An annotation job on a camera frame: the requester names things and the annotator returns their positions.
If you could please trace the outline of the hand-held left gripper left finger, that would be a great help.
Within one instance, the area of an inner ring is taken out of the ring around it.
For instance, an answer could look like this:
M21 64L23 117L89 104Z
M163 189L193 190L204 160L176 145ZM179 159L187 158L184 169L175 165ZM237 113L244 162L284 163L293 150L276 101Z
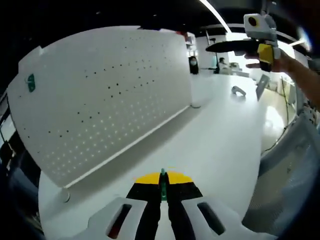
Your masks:
M126 197L118 197L90 217L90 240L154 240L161 216L159 172L138 177Z

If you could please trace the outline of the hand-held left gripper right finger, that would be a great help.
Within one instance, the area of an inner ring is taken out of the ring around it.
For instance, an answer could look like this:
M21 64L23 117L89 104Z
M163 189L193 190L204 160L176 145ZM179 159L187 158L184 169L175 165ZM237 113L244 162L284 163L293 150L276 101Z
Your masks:
M275 240L242 224L239 214L219 199L204 196L182 173L166 173L168 217L176 240Z

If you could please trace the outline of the person's right hand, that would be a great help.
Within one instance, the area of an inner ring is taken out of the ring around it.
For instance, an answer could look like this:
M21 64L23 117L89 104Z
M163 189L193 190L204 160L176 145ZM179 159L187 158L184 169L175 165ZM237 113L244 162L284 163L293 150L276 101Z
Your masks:
M247 60L259 60L259 56L257 53L255 54L245 54L244 58ZM279 59L274 59L273 65L270 69L271 72L274 73L287 73L289 69L289 63L291 60L294 60L292 57L287 55L282 49L280 50ZM261 69L260 63L248 63L246 67L249 69Z

